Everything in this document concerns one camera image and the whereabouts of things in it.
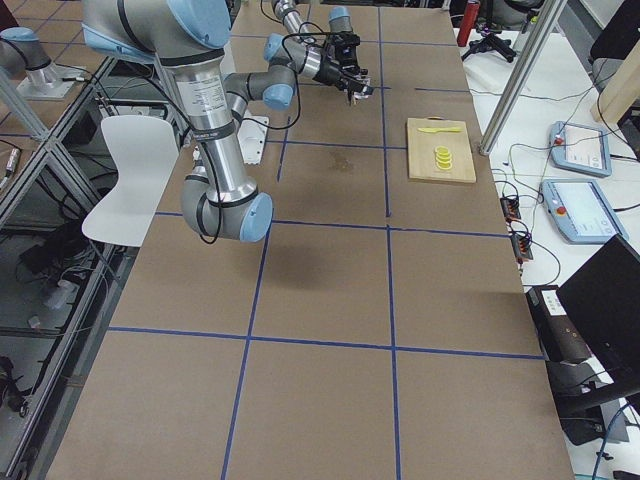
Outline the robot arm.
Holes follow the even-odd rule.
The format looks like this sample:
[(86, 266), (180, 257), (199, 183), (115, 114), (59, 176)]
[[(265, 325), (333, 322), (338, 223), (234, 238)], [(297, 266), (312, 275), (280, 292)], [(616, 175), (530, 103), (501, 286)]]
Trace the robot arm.
[(348, 9), (334, 7), (329, 14), (329, 33), (321, 34), (319, 26), (302, 19), (297, 5), (298, 1), (271, 1), (275, 18), (289, 34), (306, 34), (306, 37), (294, 37), (295, 41), (335, 61), (342, 70), (359, 75), (357, 47), (360, 37), (353, 30)]
[(347, 8), (329, 15), (329, 29), (313, 32), (294, 1), (274, 1), (287, 33), (272, 34), (264, 72), (221, 71), (231, 18), (224, 1), (86, 1), (83, 33), (95, 51), (139, 64), (158, 61), (176, 88), (175, 108), (199, 146), (200, 165), (184, 183), (181, 208), (200, 236), (257, 242), (269, 231), (273, 202), (245, 169), (239, 129), (252, 101), (289, 108), (298, 80), (334, 86), (349, 99), (372, 94), (358, 64), (360, 43)]

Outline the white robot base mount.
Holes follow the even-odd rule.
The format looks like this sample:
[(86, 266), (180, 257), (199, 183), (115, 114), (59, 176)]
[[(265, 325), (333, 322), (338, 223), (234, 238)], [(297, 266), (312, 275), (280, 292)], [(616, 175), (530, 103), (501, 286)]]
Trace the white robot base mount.
[(238, 139), (246, 165), (261, 163), (269, 126), (268, 116), (246, 115), (243, 119), (238, 131)]

